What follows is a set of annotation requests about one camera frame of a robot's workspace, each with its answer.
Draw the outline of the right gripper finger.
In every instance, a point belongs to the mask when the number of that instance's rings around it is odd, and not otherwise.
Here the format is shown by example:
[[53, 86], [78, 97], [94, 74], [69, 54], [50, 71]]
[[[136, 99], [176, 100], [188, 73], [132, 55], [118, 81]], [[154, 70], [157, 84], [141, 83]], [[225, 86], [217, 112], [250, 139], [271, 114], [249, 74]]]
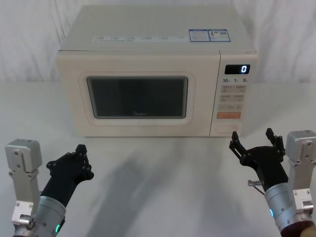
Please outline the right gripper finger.
[[283, 157], [285, 155], [285, 148], [283, 144], [283, 137], [276, 136], [271, 128], [267, 128], [266, 137], [271, 142], [272, 146], [276, 148], [276, 153], [280, 162], [283, 162]]
[[236, 131], [232, 133], [231, 141], [229, 144], [230, 150], [239, 159], [240, 164], [250, 164], [251, 163], [251, 153], [247, 150], [240, 142], [239, 136]]

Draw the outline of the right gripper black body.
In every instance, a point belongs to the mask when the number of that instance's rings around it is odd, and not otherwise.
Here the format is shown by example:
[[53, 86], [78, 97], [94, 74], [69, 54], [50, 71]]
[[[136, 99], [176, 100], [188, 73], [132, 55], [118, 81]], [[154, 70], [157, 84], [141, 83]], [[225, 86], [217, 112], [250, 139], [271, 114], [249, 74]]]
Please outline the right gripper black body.
[[255, 170], [262, 187], [267, 191], [272, 186], [288, 182], [282, 162], [285, 150], [270, 146], [260, 146], [246, 151], [244, 166]]

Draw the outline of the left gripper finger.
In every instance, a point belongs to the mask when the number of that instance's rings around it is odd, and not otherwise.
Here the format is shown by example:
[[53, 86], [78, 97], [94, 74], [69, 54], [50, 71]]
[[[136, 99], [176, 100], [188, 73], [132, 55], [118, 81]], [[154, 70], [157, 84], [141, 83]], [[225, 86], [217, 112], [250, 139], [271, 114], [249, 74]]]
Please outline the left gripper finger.
[[67, 152], [57, 160], [47, 163], [50, 173], [61, 173], [69, 170], [78, 170], [83, 164], [83, 145], [78, 145], [74, 152]]
[[89, 164], [88, 157], [87, 157], [87, 149], [86, 146], [83, 145], [83, 170], [84, 170], [84, 178], [85, 179], [93, 179], [94, 173], [91, 171], [92, 166]]

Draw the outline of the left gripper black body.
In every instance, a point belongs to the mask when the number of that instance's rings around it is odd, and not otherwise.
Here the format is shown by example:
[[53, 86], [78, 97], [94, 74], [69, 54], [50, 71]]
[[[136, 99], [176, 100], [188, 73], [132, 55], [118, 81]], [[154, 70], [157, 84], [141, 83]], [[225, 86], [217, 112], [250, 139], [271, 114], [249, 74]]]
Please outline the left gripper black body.
[[66, 207], [77, 187], [82, 181], [83, 165], [78, 170], [69, 170], [61, 173], [50, 173], [50, 179], [41, 193], [43, 197], [49, 197], [60, 202]]

